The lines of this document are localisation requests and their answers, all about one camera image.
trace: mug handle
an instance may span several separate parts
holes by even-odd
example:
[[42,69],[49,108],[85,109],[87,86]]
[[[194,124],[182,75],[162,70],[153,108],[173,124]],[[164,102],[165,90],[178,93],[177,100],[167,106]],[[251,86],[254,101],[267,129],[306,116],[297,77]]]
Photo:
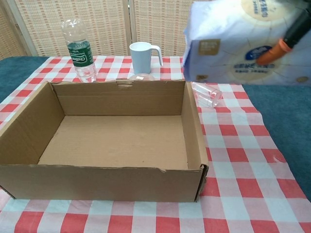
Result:
[[157,51],[157,55],[159,57],[160,65],[163,66],[163,58],[162,58],[162,53],[161,53],[160,47],[157,45],[151,45],[151,49]]

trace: white mug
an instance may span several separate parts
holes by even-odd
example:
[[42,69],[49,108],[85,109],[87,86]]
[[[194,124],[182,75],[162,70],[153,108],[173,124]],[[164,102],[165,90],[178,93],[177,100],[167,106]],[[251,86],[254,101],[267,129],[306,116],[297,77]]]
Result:
[[159,46],[147,42],[136,42],[130,45],[134,74],[151,73],[151,52],[156,50],[160,65],[163,66],[162,53]]

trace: blue carpet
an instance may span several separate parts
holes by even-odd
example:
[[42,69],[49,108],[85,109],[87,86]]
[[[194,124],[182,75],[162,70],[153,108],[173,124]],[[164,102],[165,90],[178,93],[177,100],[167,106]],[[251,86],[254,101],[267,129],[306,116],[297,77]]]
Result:
[[[47,57],[11,57],[0,61],[0,102]],[[297,182],[311,200],[311,87],[244,85],[253,105],[283,153]]]

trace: plastic water bottle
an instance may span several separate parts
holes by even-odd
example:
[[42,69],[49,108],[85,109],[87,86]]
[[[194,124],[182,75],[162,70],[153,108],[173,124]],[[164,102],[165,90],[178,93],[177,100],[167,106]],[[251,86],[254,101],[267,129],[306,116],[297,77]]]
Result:
[[80,19],[62,22],[62,31],[78,77],[84,83],[96,81],[96,68],[86,26]]

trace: red and white checkered tablecloth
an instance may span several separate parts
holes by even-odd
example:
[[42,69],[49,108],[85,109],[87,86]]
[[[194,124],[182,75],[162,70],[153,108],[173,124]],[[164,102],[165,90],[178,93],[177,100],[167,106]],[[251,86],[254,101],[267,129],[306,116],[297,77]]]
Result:
[[[157,80],[182,79],[166,57]],[[97,56],[98,80],[128,78],[130,57]],[[75,81],[69,57],[51,57],[0,104],[0,128],[44,81]],[[219,84],[215,109],[198,106],[210,161],[197,203],[14,200],[0,190],[0,233],[311,233],[311,203],[241,85]]]

